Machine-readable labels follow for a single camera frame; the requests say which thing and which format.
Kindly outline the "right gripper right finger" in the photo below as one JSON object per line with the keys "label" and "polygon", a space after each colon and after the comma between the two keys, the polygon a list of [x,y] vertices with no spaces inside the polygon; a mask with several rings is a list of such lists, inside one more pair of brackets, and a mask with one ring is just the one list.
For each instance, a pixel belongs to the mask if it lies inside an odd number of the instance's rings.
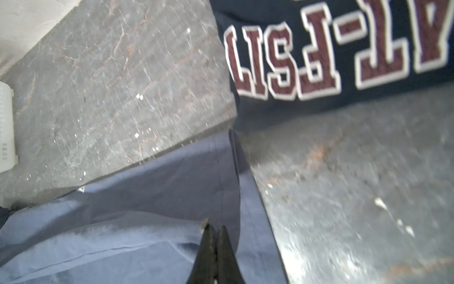
{"label": "right gripper right finger", "polygon": [[217,264],[219,284],[245,284],[225,226],[219,231]]}

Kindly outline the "grey blue tank top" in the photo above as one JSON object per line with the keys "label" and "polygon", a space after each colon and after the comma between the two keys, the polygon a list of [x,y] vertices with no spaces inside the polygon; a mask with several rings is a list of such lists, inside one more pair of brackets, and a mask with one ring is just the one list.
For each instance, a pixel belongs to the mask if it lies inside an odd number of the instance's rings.
{"label": "grey blue tank top", "polygon": [[286,271],[237,134],[226,131],[45,204],[1,210],[4,284],[183,284],[205,226],[248,284]]}

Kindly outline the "navy tank top red trim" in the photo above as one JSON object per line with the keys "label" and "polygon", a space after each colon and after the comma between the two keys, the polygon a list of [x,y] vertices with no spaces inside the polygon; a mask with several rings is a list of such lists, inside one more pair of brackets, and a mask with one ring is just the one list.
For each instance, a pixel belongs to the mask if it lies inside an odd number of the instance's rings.
{"label": "navy tank top red trim", "polygon": [[211,1],[253,131],[454,79],[452,1]]}

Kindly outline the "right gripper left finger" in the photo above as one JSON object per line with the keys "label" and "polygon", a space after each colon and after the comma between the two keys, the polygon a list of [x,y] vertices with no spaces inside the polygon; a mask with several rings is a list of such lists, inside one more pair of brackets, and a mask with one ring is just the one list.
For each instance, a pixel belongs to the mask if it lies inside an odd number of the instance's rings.
{"label": "right gripper left finger", "polygon": [[215,230],[212,225],[207,224],[187,284],[215,283],[217,270],[215,241]]}

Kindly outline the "white plastic laundry basket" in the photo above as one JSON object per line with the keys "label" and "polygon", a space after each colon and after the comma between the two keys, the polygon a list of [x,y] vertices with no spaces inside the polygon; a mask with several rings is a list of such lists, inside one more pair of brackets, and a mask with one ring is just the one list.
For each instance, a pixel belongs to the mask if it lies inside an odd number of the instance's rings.
{"label": "white plastic laundry basket", "polygon": [[15,150],[13,97],[14,90],[1,82],[1,173],[11,170],[18,164]]}

